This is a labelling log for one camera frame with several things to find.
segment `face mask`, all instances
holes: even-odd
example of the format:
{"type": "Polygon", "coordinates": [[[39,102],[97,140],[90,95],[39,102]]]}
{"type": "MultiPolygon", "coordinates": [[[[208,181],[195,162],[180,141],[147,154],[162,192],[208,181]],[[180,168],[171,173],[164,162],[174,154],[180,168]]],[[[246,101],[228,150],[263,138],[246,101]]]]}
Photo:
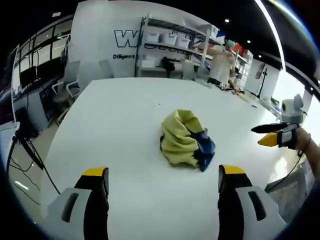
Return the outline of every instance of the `face mask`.
{"type": "Polygon", "coordinates": [[[234,41],[231,41],[231,40],[228,40],[228,41],[226,42],[226,44],[228,44],[228,46],[229,46],[230,48],[233,48],[233,47],[236,45],[236,43],[235,43],[234,41]]]}

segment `towel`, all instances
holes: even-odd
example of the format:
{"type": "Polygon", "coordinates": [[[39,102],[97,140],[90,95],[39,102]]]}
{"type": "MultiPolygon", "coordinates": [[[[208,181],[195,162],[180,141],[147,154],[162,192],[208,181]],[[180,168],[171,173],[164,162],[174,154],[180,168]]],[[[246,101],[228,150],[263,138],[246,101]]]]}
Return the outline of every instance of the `towel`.
{"type": "Polygon", "coordinates": [[[175,110],[163,120],[161,128],[160,149],[170,163],[188,163],[202,172],[207,169],[216,145],[192,111],[175,110]]]}

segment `yellow cloth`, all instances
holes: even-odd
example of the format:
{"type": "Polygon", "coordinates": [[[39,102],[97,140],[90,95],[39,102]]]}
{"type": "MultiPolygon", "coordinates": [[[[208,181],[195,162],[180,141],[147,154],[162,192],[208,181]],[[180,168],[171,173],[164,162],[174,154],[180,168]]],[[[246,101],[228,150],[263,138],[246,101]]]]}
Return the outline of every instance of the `yellow cloth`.
{"type": "Polygon", "coordinates": [[[164,139],[161,143],[162,154],[172,163],[188,163],[195,167],[198,160],[193,155],[198,150],[197,141],[190,137],[190,132],[199,133],[205,129],[190,110],[177,109],[162,122],[164,139]]]}

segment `white shirt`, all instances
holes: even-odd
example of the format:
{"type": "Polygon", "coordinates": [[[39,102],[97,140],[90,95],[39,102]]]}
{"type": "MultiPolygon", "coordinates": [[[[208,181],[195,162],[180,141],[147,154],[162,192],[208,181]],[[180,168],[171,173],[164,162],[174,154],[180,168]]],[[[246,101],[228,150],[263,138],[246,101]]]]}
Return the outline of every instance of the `white shirt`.
{"type": "MultiPolygon", "coordinates": [[[[213,49],[220,52],[227,52],[226,47],[223,45],[215,45],[213,49]]],[[[227,57],[224,55],[214,55],[211,62],[209,77],[216,79],[223,84],[227,84],[230,75],[230,69],[232,68],[234,62],[234,56],[227,57]]]]}

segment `white table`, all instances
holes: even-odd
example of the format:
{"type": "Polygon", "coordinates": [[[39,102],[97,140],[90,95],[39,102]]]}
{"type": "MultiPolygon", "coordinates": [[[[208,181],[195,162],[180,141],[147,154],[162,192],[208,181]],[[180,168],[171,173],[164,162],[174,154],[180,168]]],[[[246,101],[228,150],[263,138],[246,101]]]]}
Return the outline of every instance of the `white table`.
{"type": "MultiPolygon", "coordinates": [[[[250,129],[275,120],[262,106],[192,81],[95,80],[57,130],[45,165],[60,191],[88,168],[109,167],[109,239],[214,240],[218,166],[239,166],[264,188],[279,149],[258,145],[262,136],[250,129]],[[160,151],[161,122],[178,108],[192,110],[216,144],[205,172],[172,167],[160,151]]],[[[42,206],[55,197],[43,173],[42,206]]]]}

